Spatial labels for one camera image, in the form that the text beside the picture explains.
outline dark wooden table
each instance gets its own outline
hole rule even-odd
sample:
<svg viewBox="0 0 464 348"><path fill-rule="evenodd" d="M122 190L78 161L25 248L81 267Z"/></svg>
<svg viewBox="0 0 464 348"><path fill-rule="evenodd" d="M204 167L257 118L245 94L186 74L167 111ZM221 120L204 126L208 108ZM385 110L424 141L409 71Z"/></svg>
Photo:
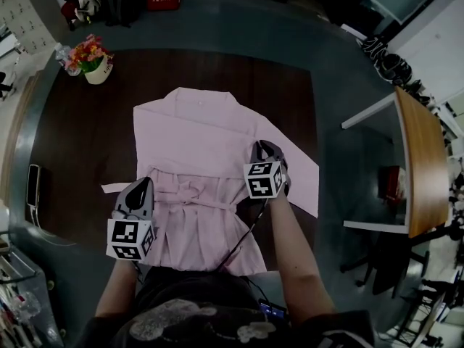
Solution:
<svg viewBox="0 0 464 348"><path fill-rule="evenodd" d="M60 71L47 99L30 163L44 168L39 219L51 233L103 251L117 194L104 194L100 185L136 179L133 108L164 98L179 86L231 92L318 161L308 71L261 59L177 49L116 51L114 61L111 75L98 86ZM294 209L313 244L316 219ZM239 215L249 222L252 211L241 208ZM275 269L268 213L254 234L268 268Z"/></svg>

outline black chair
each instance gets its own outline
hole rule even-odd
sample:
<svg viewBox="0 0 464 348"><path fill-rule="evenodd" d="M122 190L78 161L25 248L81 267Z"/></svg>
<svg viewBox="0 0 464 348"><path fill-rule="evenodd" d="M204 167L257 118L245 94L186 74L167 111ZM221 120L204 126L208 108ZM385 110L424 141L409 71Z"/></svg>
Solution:
<svg viewBox="0 0 464 348"><path fill-rule="evenodd" d="M414 253L412 247L416 245L416 242L404 234L380 232L376 244L369 249L367 256L354 263L342 265L340 271L345 273L368 264L364 280L356 281L356 286L364 286L375 268L377 273L373 284L373 294L377 295L394 287L392 298L395 298L399 285L406 276L410 259L423 265L422 277L426 274L429 252L426 252L424 256Z"/></svg>

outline black t-shirt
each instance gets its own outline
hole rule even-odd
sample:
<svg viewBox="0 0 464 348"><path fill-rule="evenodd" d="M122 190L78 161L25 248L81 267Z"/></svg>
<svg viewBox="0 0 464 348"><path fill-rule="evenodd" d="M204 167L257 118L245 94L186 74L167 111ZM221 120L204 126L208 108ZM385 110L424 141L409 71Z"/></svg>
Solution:
<svg viewBox="0 0 464 348"><path fill-rule="evenodd" d="M374 340L364 311L321 315L291 328L284 319L261 312L243 278L152 268L133 311L92 318L77 348L165 347L196 342L216 343L220 348L242 344L370 348Z"/></svg>

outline black cable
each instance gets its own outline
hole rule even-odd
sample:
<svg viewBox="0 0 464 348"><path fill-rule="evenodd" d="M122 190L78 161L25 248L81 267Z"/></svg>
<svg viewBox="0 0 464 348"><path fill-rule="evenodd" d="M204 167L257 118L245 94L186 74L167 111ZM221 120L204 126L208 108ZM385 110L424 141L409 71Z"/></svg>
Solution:
<svg viewBox="0 0 464 348"><path fill-rule="evenodd" d="M260 290L261 295L264 297L264 300L266 301L266 303L268 304L268 306L270 308L271 315L273 315L274 314L273 306L270 303L270 301L269 301L268 297L266 296L266 294L264 294L264 291L257 284L255 284L252 280L250 280L249 277L247 277L246 279L248 280L248 282L251 282L254 285L254 287L256 287L258 290Z"/></svg>
<svg viewBox="0 0 464 348"><path fill-rule="evenodd" d="M142 280L142 270L140 269L140 267L138 266L137 262L135 260L132 261L132 264L134 266L134 268L136 269L136 272L137 272L137 281L140 282L140 284L144 284L144 280Z"/></svg>
<svg viewBox="0 0 464 348"><path fill-rule="evenodd" d="M218 272L223 266L224 264L227 263L227 261L229 260L229 258L232 256L232 254L237 250L237 248L240 246L240 244L243 242L243 240L245 239L245 237L248 236L248 234L253 231L253 228L254 226L256 225L257 221L261 218L261 215L263 214L264 212L264 209L266 208L266 205L268 204L268 199L266 199L264 201L264 203L262 204L261 206L261 209L260 209L260 212L258 212L258 215L256 216L256 218L254 219L254 222L253 224L250 226L249 230L241 237L241 239L239 239L239 242L237 242L237 245L227 254L227 256L224 258L224 260L216 267L216 269L213 271L213 272Z"/></svg>

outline phone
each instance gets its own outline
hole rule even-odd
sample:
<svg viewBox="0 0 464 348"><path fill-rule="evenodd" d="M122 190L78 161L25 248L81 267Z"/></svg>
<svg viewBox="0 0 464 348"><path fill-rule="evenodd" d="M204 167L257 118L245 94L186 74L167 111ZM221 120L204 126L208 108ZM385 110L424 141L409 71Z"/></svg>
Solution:
<svg viewBox="0 0 464 348"><path fill-rule="evenodd" d="M38 206L38 187L41 179L41 169L38 165L29 165L26 203L32 208L37 208Z"/></svg>
<svg viewBox="0 0 464 348"><path fill-rule="evenodd" d="M281 307L280 305L276 305L274 303L268 303L264 299L258 300L260 303L261 312L264 312L266 315L273 315L284 320L287 319L287 309Z"/></svg>

